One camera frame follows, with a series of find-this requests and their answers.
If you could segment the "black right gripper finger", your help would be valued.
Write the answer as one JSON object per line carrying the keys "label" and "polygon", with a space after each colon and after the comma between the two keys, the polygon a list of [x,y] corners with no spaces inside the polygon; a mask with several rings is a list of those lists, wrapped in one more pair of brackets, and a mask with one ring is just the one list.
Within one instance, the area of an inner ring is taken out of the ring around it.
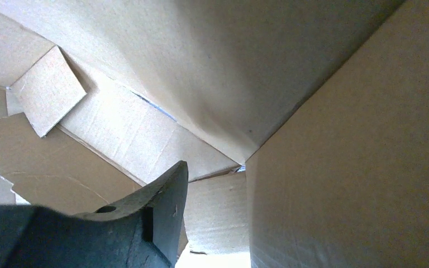
{"label": "black right gripper finger", "polygon": [[188,165],[92,213],[0,205],[0,267],[174,267]]}

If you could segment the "cardboard box sheet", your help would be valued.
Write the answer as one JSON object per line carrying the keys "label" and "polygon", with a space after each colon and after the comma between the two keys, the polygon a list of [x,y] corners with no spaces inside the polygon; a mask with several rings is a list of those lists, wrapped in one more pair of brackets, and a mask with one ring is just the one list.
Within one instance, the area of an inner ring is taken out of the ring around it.
{"label": "cardboard box sheet", "polygon": [[429,267],[429,1],[0,1],[0,205],[179,161],[174,267]]}

